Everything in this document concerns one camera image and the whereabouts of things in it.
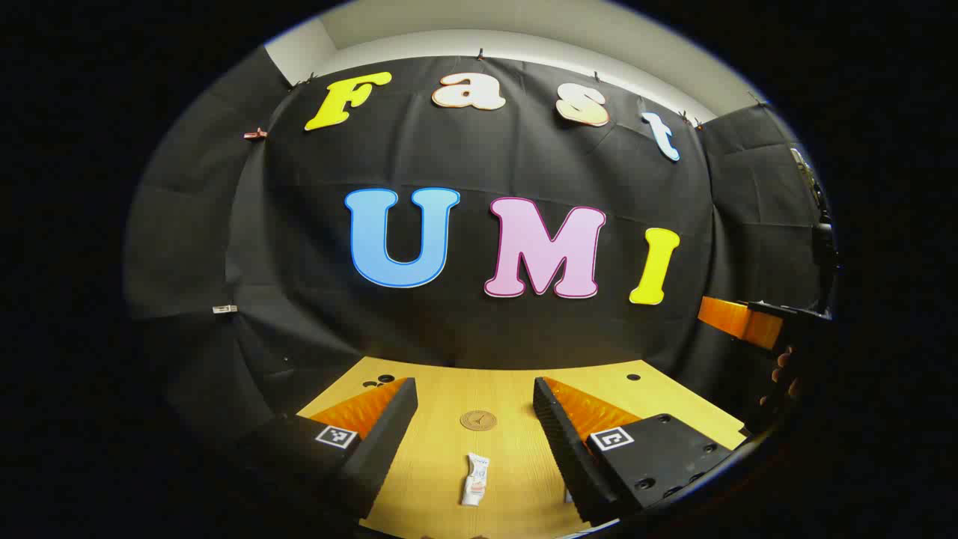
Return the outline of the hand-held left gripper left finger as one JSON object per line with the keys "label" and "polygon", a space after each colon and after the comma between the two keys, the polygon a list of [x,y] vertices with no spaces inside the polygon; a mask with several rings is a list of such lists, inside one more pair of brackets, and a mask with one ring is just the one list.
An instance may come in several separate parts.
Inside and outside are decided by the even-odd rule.
{"label": "hand-held left gripper left finger", "polygon": [[239,446],[270,480],[365,519],[417,408],[416,381],[405,377],[310,416],[281,414]]}

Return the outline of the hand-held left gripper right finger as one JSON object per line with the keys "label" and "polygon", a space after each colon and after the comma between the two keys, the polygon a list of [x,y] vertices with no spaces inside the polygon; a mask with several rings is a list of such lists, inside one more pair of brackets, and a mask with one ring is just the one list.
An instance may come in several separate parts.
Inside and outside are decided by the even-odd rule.
{"label": "hand-held left gripper right finger", "polygon": [[550,377],[533,408],[582,521],[625,520],[694,484],[731,451],[673,414],[640,418]]}

